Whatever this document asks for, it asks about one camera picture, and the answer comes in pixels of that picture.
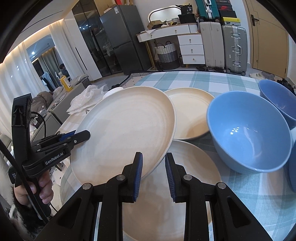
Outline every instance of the gray refrigerator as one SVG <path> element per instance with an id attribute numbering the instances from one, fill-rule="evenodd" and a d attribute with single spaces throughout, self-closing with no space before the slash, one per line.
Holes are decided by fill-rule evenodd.
<path id="1" fill-rule="evenodd" d="M 146 46 L 136 36 L 145 29 L 135 5 L 117 5 L 100 19 L 124 74 L 151 67 Z"/>

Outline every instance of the gray curtain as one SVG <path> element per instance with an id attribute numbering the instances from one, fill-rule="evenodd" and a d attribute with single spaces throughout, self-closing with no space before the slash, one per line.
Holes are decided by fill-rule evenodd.
<path id="1" fill-rule="evenodd" d="M 50 73 L 52 81 L 55 82 L 56 87 L 60 86 L 59 80 L 56 78 L 55 72 L 58 74 L 61 70 L 59 69 L 59 62 L 57 60 L 57 54 L 55 48 L 51 48 L 46 51 L 40 57 L 38 57 L 41 68 L 44 72 Z"/>

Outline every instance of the metal screw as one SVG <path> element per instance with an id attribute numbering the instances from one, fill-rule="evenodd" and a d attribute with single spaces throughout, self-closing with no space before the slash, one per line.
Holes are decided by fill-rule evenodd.
<path id="1" fill-rule="evenodd" d="M 225 189 L 226 188 L 226 184 L 225 183 L 218 183 L 218 188 Z"/>
<path id="2" fill-rule="evenodd" d="M 192 176 L 189 174 L 184 175 L 183 177 L 185 180 L 190 181 L 192 179 Z"/>
<path id="3" fill-rule="evenodd" d="M 88 189 L 91 188 L 91 184 L 90 184 L 90 183 L 84 183 L 84 184 L 82 185 L 82 188 L 83 188 L 84 190 L 88 190 Z"/>
<path id="4" fill-rule="evenodd" d="M 120 175 L 118 175 L 118 176 L 116 177 L 116 179 L 117 179 L 118 181 L 122 181 L 122 180 L 124 180 L 125 178 L 126 178 L 126 176 L 123 175 L 123 174 L 120 174 Z"/>

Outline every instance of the curtain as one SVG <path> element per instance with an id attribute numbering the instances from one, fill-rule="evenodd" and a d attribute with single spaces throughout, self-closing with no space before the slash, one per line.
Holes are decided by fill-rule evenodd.
<path id="1" fill-rule="evenodd" d="M 46 88 L 22 42 L 0 64 L 0 132 L 12 139 L 11 112 L 14 98 L 29 93 L 36 97 L 42 91 L 46 91 Z"/>
<path id="2" fill-rule="evenodd" d="M 57 51 L 72 79 L 84 74 L 81 69 L 62 28 L 62 22 L 57 21 L 49 25 L 49 31 Z"/>
<path id="3" fill-rule="evenodd" d="M 59 69 L 59 62 L 57 60 L 57 54 L 55 51 L 56 50 L 54 47 L 51 48 L 50 50 L 39 56 L 38 60 L 44 73 L 50 73 L 50 75 L 52 76 L 52 80 L 55 82 L 56 87 L 58 87 L 59 81 L 56 78 L 55 73 L 58 74 L 61 70 Z"/>

